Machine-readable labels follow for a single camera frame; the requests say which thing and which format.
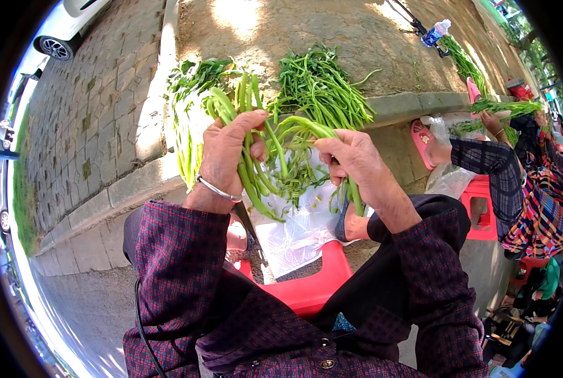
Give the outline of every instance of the pink slipper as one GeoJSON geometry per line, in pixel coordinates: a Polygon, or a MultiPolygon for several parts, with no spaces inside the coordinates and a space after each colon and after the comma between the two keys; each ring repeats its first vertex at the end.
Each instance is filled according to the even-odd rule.
{"type": "MultiPolygon", "coordinates": [[[[478,95],[481,95],[481,91],[479,91],[479,87],[474,84],[473,78],[470,76],[467,77],[467,88],[468,88],[468,97],[470,98],[471,105],[474,103],[474,99],[477,98],[478,95]]],[[[471,113],[471,117],[479,118],[480,115],[471,113]]]]}
{"type": "Polygon", "coordinates": [[[424,150],[427,148],[428,144],[433,140],[435,136],[432,132],[428,129],[428,127],[422,125],[419,119],[415,120],[411,124],[411,139],[416,144],[418,148],[418,152],[420,152],[420,156],[422,157],[422,161],[424,161],[424,165],[427,166],[428,169],[433,170],[435,167],[431,164],[428,157],[424,153],[424,150]]]}

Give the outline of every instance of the black cord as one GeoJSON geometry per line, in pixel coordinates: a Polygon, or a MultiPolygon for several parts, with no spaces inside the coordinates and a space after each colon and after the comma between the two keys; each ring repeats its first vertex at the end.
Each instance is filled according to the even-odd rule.
{"type": "Polygon", "coordinates": [[[149,355],[151,356],[151,361],[153,361],[153,364],[156,366],[157,369],[157,373],[159,374],[159,376],[161,378],[166,378],[166,374],[164,374],[164,370],[162,369],[162,366],[160,365],[159,362],[157,362],[157,358],[155,353],[153,353],[153,349],[151,349],[151,346],[149,345],[149,343],[147,342],[147,338],[145,337],[145,331],[143,330],[143,324],[141,323],[141,310],[139,307],[139,285],[141,284],[141,279],[137,279],[136,283],[134,284],[134,304],[136,307],[136,320],[137,322],[139,322],[139,334],[141,334],[141,339],[143,339],[143,342],[145,343],[145,346],[147,347],[147,350],[149,351],[149,355]]]}

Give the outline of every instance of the asphalt road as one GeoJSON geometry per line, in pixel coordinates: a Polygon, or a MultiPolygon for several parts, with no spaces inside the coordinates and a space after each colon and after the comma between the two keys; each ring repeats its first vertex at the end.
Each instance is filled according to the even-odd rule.
{"type": "Polygon", "coordinates": [[[32,273],[51,323],[86,370],[94,377],[126,377],[122,337],[134,327],[134,268],[32,273]]]}

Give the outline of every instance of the checkered pants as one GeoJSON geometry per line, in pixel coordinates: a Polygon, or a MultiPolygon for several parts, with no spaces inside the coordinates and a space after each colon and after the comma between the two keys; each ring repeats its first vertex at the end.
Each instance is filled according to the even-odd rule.
{"type": "Polygon", "coordinates": [[[523,210],[521,173],[510,146],[496,141],[450,137],[451,162],[479,175],[489,175],[489,192],[497,218],[498,240],[517,223],[523,210]]]}

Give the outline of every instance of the car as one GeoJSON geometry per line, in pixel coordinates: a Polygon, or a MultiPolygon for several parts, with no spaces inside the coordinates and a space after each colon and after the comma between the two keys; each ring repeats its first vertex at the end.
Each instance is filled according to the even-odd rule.
{"type": "Polygon", "coordinates": [[[9,125],[9,121],[3,120],[0,122],[0,147],[5,151],[10,150],[10,145],[13,142],[14,130],[9,125]]]}
{"type": "Polygon", "coordinates": [[[0,247],[8,251],[8,235],[10,233],[10,219],[8,209],[8,170],[9,161],[0,158],[0,247]]]}
{"type": "Polygon", "coordinates": [[[56,60],[72,60],[88,26],[110,4],[111,0],[60,1],[33,37],[18,67],[20,75],[39,80],[47,62],[44,55],[56,60]]]}

